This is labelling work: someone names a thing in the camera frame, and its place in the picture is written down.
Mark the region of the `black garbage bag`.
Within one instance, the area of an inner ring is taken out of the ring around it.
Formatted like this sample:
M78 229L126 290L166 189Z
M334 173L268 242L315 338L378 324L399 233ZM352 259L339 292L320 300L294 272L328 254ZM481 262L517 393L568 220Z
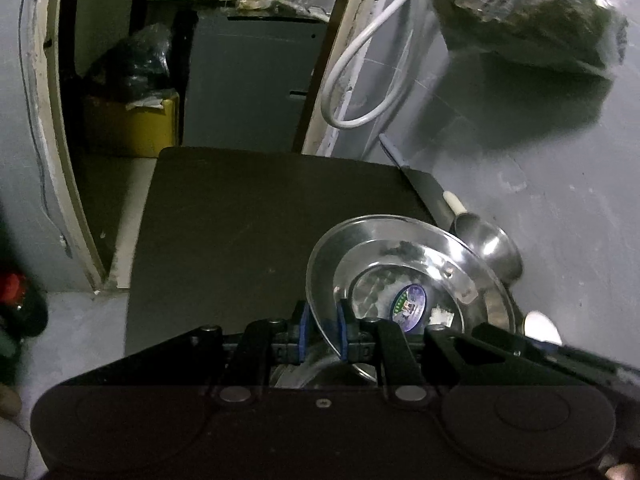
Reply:
M90 93L108 102L129 103L172 87L171 31L163 23L119 40L93 62L84 76Z

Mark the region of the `yellow bin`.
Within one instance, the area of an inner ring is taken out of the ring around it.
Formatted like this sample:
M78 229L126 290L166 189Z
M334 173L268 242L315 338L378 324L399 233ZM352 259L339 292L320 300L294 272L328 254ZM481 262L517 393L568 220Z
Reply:
M179 95L175 91L127 104L104 102L99 110L108 131L132 157L157 158L164 148L179 145Z

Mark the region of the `steel plate with sticker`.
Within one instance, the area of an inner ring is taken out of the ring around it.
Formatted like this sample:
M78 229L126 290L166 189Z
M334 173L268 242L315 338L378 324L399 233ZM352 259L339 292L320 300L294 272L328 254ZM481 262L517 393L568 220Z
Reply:
M516 329L506 286L481 258L437 226L394 214L368 214L329 229L308 259L306 299L339 359L341 299L356 320L393 321L412 339L432 327L465 335L482 323Z

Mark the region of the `clear plastic bag of greens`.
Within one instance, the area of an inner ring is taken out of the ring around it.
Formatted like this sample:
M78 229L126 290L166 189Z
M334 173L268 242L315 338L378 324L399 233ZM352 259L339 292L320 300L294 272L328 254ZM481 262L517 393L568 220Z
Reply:
M447 48L610 78L623 64L625 0L432 0Z

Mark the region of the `dark cabinet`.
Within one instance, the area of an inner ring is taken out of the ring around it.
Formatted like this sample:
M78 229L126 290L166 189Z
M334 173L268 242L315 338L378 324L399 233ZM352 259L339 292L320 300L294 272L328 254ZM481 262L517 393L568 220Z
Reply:
M291 151L324 36L317 20L198 12L182 144Z

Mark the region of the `steel bowl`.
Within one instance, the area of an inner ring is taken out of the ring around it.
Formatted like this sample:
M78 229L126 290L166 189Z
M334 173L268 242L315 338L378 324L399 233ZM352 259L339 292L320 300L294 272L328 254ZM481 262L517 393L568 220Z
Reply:
M523 273L520 251L508 234L472 212L457 214L451 232L481 258L503 284L516 282Z

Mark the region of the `bottle with red cap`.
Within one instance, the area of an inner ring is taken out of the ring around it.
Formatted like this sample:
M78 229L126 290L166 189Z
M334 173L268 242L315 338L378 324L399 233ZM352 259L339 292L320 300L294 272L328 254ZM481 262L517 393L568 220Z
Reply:
M1 356L12 359L25 338L39 336L49 321L47 305L23 274L1 275Z

